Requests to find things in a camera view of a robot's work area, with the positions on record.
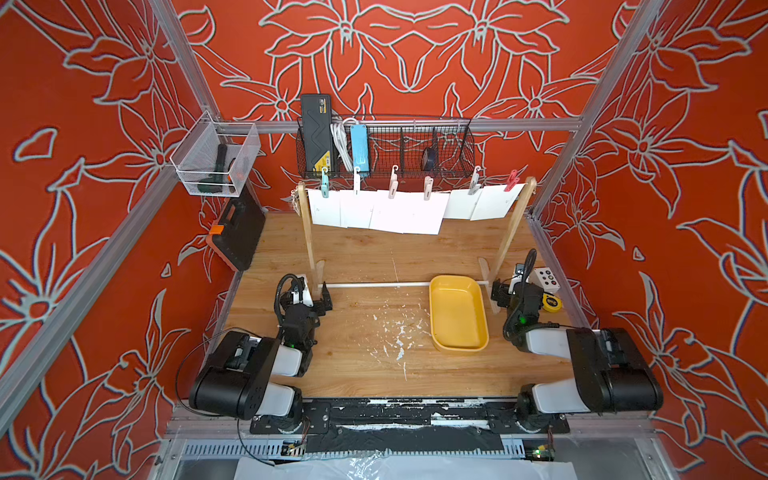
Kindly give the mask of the teal clothespin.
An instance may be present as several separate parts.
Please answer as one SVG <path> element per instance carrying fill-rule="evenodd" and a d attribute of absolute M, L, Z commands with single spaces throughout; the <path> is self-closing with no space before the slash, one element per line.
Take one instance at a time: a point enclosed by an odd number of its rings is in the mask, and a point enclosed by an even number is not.
<path fill-rule="evenodd" d="M 328 175 L 328 167 L 324 166 L 321 169 L 321 184 L 320 191 L 323 198 L 330 197 L 330 178 Z"/>

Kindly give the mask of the light blue power bank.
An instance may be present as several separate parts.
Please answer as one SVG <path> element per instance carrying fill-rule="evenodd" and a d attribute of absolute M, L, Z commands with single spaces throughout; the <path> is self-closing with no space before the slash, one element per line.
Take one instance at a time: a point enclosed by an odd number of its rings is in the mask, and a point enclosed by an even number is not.
<path fill-rule="evenodd" d="M 361 177 L 365 177 L 370 172 L 367 127 L 360 123 L 352 124 L 350 126 L 350 140 L 353 167 L 359 169 Z"/>

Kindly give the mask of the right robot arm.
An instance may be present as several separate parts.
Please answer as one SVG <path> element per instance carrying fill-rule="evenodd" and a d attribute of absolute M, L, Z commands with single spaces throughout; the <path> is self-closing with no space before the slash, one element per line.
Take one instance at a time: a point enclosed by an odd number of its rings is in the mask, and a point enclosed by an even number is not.
<path fill-rule="evenodd" d="M 537 433 L 562 415 L 660 409 L 662 388 L 625 329 L 580 328 L 540 319 L 545 290 L 529 281 L 536 260 L 537 251 L 531 249 L 517 276 L 508 282 L 495 280 L 491 300 L 506 310 L 505 340 L 524 353 L 568 360 L 573 376 L 523 386 L 516 399 L 516 424 Z"/>

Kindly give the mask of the pink clothespin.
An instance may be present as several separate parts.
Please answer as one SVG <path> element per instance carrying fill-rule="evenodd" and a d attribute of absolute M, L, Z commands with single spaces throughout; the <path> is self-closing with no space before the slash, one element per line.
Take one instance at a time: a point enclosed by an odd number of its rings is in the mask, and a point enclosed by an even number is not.
<path fill-rule="evenodd" d="M 431 176 L 424 177 L 423 199 L 429 201 L 432 195 L 434 179 Z"/>
<path fill-rule="evenodd" d="M 398 185 L 399 185 L 398 170 L 399 170 L 399 166 L 398 165 L 393 165 L 391 167 L 389 186 L 388 186 L 388 198 L 389 199 L 394 199 L 395 195 L 397 193 L 397 189 L 398 189 Z"/>

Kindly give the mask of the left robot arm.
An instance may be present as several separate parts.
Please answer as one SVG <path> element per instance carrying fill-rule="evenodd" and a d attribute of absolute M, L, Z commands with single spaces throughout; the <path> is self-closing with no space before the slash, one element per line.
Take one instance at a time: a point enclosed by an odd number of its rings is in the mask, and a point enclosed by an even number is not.
<path fill-rule="evenodd" d="M 191 409 L 237 420 L 266 418 L 282 429 L 293 429 L 303 420 L 301 391 L 272 379 L 307 373 L 317 344 L 316 329 L 320 318 L 333 309 L 332 298 L 322 285 L 320 297 L 314 299 L 306 276 L 286 274 L 276 287 L 273 309 L 276 336 L 243 330 L 224 335 L 191 387 Z"/>

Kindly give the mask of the black orange tool case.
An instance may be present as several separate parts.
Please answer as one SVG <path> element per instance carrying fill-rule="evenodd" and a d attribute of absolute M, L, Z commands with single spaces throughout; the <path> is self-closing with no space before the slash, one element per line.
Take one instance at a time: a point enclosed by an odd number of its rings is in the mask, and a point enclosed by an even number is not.
<path fill-rule="evenodd" d="M 209 229 L 206 244 L 233 271 L 251 266 L 266 224 L 266 215 L 249 187 L 237 198 L 230 198 L 219 218 Z"/>

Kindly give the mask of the white clothespin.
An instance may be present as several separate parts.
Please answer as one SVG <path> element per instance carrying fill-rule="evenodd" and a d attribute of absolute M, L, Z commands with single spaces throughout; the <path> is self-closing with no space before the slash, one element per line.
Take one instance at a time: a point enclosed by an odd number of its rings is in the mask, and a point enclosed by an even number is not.
<path fill-rule="evenodd" d="M 481 188 L 481 184 L 480 184 L 481 170 L 482 170 L 482 167 L 479 165 L 476 165 L 474 167 L 474 170 L 470 179 L 469 189 L 468 189 L 469 195 L 475 195 Z"/>
<path fill-rule="evenodd" d="M 361 192 L 361 169 L 359 166 L 355 166 L 353 170 L 353 194 L 359 195 Z"/>

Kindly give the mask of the white button box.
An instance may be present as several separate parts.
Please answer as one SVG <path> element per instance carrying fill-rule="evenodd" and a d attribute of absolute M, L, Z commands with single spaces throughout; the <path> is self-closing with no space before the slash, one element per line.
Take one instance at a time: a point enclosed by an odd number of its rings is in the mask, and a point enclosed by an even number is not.
<path fill-rule="evenodd" d="M 547 267 L 535 268 L 531 274 L 531 282 L 541 287 L 545 293 L 556 295 L 561 288 L 561 282 L 553 271 Z"/>

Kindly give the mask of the clear plastic bin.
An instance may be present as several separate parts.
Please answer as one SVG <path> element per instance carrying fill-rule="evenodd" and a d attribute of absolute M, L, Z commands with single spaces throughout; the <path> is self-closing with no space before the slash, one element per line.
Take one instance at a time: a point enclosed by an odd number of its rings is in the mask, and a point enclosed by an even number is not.
<path fill-rule="evenodd" d="M 213 173 L 217 147 L 221 143 L 227 145 L 225 186 L 219 193 L 203 194 L 198 190 L 198 183 Z M 204 111 L 171 154 L 170 160 L 190 195 L 238 197 L 260 152 L 261 138 L 255 124 L 217 121 Z"/>

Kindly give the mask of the yellow plastic tray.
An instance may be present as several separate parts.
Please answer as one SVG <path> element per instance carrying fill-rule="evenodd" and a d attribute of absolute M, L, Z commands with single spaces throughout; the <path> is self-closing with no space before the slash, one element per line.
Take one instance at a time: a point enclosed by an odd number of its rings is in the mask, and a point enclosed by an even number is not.
<path fill-rule="evenodd" d="M 489 331 L 480 285 L 472 278 L 438 275 L 429 284 L 430 335 L 444 352 L 486 348 Z"/>

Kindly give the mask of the white postcard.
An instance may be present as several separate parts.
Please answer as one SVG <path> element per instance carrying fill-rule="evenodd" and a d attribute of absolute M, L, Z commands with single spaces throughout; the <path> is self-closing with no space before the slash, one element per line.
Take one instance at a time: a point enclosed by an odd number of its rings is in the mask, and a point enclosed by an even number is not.
<path fill-rule="evenodd" d="M 344 190 L 339 192 L 340 221 L 344 228 L 370 227 L 377 194 L 373 191 Z"/>
<path fill-rule="evenodd" d="M 480 189 L 457 189 L 449 194 L 444 219 L 469 220 L 480 197 Z"/>
<path fill-rule="evenodd" d="M 433 192 L 403 194 L 402 232 L 405 234 L 438 235 L 450 198 L 449 193 Z"/>
<path fill-rule="evenodd" d="M 470 216 L 471 221 L 504 218 L 517 200 L 523 183 L 508 187 L 505 185 L 484 186 Z"/>
<path fill-rule="evenodd" d="M 339 191 L 329 191 L 327 196 L 321 190 L 307 191 L 312 223 L 314 225 L 341 227 L 341 197 Z"/>
<path fill-rule="evenodd" d="M 413 198 L 405 193 L 389 197 L 388 191 L 379 190 L 373 197 L 373 210 L 369 228 L 372 230 L 404 233 L 411 215 Z"/>

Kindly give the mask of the dark object in basket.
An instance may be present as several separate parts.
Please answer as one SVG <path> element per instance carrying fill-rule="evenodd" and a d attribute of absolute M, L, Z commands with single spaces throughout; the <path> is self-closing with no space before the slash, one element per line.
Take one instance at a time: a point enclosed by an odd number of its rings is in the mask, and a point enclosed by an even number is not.
<path fill-rule="evenodd" d="M 431 146 L 426 147 L 422 153 L 421 170 L 423 172 L 434 172 L 439 169 L 439 149 Z"/>

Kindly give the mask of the yellow tape measure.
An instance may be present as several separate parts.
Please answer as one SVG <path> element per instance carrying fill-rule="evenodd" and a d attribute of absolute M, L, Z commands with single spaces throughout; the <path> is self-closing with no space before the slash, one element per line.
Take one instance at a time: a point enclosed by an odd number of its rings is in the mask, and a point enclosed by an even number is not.
<path fill-rule="evenodd" d="M 560 298 L 555 295 L 544 293 L 542 296 L 541 309 L 548 313 L 557 313 L 563 308 Z"/>

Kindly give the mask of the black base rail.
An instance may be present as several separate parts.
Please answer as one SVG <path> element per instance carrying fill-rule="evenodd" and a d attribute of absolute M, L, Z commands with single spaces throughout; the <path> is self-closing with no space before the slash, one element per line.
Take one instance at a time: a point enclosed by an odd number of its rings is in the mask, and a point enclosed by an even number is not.
<path fill-rule="evenodd" d="M 308 398 L 298 425 L 280 427 L 278 419 L 262 416 L 249 425 L 251 434 L 326 434 L 333 429 L 390 429 L 418 427 L 477 428 L 495 434 L 567 434 L 564 414 L 549 414 L 537 425 L 516 416 L 513 397 L 396 397 Z"/>

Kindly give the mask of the red clothespin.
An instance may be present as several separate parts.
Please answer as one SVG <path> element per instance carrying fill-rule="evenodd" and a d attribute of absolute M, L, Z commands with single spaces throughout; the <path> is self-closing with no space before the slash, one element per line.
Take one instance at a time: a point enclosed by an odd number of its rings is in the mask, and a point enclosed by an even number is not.
<path fill-rule="evenodd" d="M 515 186 L 519 183 L 519 178 L 520 178 L 520 171 L 517 169 L 511 170 L 509 173 L 509 176 L 505 181 L 504 191 L 505 192 L 512 191 L 515 188 Z"/>

